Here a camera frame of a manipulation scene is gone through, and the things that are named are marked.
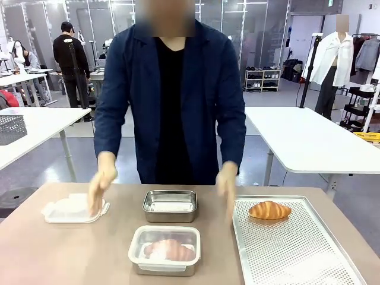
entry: hand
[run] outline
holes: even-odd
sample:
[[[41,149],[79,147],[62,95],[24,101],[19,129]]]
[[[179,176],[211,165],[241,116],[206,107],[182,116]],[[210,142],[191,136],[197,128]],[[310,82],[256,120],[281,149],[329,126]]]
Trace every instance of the hand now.
[[[103,194],[112,181],[118,177],[115,161],[116,157],[110,151],[102,151],[97,158],[98,172],[90,182],[88,189],[88,210],[90,216],[95,216],[102,209]]]
[[[233,209],[235,207],[236,175],[238,166],[235,162],[226,161],[216,177],[216,185],[219,196],[224,196],[227,202],[226,220],[232,221]]]

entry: backpack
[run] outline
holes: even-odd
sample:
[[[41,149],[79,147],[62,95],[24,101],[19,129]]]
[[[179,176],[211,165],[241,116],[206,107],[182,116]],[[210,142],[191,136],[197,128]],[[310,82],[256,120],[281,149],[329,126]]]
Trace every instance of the backpack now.
[[[10,107],[4,95],[0,93],[0,110]]]
[[[20,107],[13,93],[5,91],[5,90],[0,90],[0,96],[6,101],[8,107]]]

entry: tan tabletop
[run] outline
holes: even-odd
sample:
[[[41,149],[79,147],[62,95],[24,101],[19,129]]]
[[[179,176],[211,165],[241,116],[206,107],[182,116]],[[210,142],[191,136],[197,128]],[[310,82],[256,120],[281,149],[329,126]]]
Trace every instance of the tan tabletop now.
[[[0,224],[0,284],[6,285],[178,285],[243,284],[235,236],[224,222],[223,202],[213,186],[112,185],[109,211],[92,224],[48,224],[40,210],[87,184],[42,186]],[[201,233],[201,261],[192,277],[136,275],[128,259],[135,230],[145,224],[142,209],[152,189],[191,189],[199,216],[189,226]],[[368,285],[380,284],[380,260],[343,213],[318,188],[248,187],[238,194],[303,195],[308,198],[356,264]]]

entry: person in black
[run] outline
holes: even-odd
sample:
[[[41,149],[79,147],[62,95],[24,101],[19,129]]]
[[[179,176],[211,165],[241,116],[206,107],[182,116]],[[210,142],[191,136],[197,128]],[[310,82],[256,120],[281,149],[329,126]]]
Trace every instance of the person in black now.
[[[90,70],[88,68],[86,54],[81,42],[74,38],[74,28],[71,23],[63,22],[61,24],[62,35],[57,37],[53,42],[54,59],[59,64],[62,76],[66,85],[67,95],[69,97],[70,107],[78,107],[77,89],[83,93],[84,107],[88,108],[87,82],[90,80]],[[64,40],[71,39],[75,49],[75,57],[77,58],[80,70],[80,82],[77,82],[74,73],[74,64],[72,62],[69,44]],[[90,122],[93,118],[90,114],[85,115],[84,121]]]

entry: croissant in container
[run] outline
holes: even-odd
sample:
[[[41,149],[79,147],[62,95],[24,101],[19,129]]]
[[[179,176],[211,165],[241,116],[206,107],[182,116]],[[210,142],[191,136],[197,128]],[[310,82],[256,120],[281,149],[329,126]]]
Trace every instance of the croissant in container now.
[[[171,261],[192,261],[195,252],[181,245],[175,239],[165,239],[154,242],[144,249],[147,258],[168,259]]]
[[[292,209],[272,201],[264,201],[249,209],[249,215],[264,220],[277,220],[290,215]]]

